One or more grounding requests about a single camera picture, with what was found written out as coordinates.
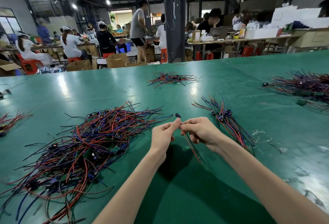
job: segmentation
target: black shirt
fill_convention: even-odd
[[[206,30],[206,33],[210,32],[210,28],[212,28],[213,26],[209,25],[208,20],[202,21],[199,26],[198,26],[198,30],[202,31],[202,30]]]
[[[117,41],[109,31],[98,31],[96,33],[97,40],[99,42],[99,47],[106,49],[112,46]]]

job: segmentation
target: green table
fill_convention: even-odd
[[[69,118],[83,116],[94,109],[121,106],[125,101],[140,102],[138,109],[164,105],[167,115],[178,112],[183,120],[211,114],[191,105],[202,102],[200,97],[215,95],[224,98],[236,120],[257,140],[256,157],[266,167],[287,181],[301,193],[313,192],[329,205],[328,190],[328,120],[329,116],[314,113],[296,104],[296,97],[269,93],[259,89],[273,76],[283,76],[289,70],[317,73],[329,72],[329,51],[270,55],[188,62],[186,65],[163,64],[33,76],[3,77],[0,84],[16,85],[12,95],[0,101],[0,113],[17,109],[33,110],[26,118],[0,139],[3,182],[14,181],[24,175],[14,168],[33,162],[22,159],[39,146],[26,144],[50,141],[51,133],[63,131],[60,125],[80,124]],[[202,82],[185,86],[167,84],[161,89],[147,86],[149,74],[155,68],[165,72],[203,76]],[[199,164],[188,144],[179,133],[169,147],[167,161],[155,175],[135,223],[274,223],[242,179],[217,154],[203,145],[197,146],[206,165]],[[268,144],[269,140],[283,153]],[[114,193],[120,188],[150,147],[151,131],[131,145],[127,155],[102,172],[103,181],[115,188],[101,197],[84,198],[74,209],[76,218],[86,217],[91,223]],[[1,184],[0,191],[9,189]],[[104,190],[102,184],[93,185],[90,192]],[[0,223],[15,223],[16,210],[23,195],[17,196],[7,207],[12,215],[3,214]],[[28,196],[21,214],[34,198]],[[52,204],[52,212],[60,208]],[[23,224],[39,224],[46,220],[44,206],[38,200],[23,219]]]

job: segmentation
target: man in black shirt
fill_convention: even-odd
[[[99,47],[102,53],[117,53],[115,45],[117,41],[113,35],[107,30],[107,26],[104,22],[99,22],[99,31],[96,33],[97,40],[99,42]]]
[[[216,27],[217,24],[220,22],[220,15],[222,11],[220,8],[214,8],[209,13],[209,19],[202,21],[199,26],[198,30],[206,30],[206,33],[210,32],[210,28]]]

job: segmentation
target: black shorts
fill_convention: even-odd
[[[136,46],[144,46],[145,44],[145,38],[136,38],[136,39],[131,39],[131,41],[136,45]]]

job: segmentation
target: man in gray t-shirt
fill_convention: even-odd
[[[136,10],[131,20],[130,39],[138,49],[137,60],[140,63],[146,60],[145,33],[148,33],[148,30],[145,26],[144,12],[148,10],[147,0],[141,0],[138,6],[139,8]]]

